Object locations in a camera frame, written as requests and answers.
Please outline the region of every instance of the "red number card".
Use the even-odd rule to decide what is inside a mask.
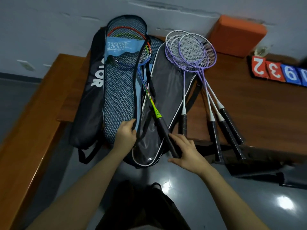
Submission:
[[[284,75],[282,74],[281,63],[266,61],[267,69],[271,80],[286,82]]]
[[[251,59],[251,68],[253,71],[253,74],[256,77],[261,77],[261,78],[267,78],[270,79],[267,71],[266,71],[266,59],[259,57],[259,56],[253,56]]]

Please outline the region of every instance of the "left hand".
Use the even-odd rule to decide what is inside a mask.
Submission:
[[[121,154],[123,157],[130,152],[136,141],[136,130],[131,130],[134,121],[135,119],[128,122],[123,121],[115,135],[113,150]]]

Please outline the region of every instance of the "orange cushion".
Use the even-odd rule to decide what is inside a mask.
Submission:
[[[262,24],[221,15],[209,41],[217,52],[245,57],[266,34],[267,29]]]

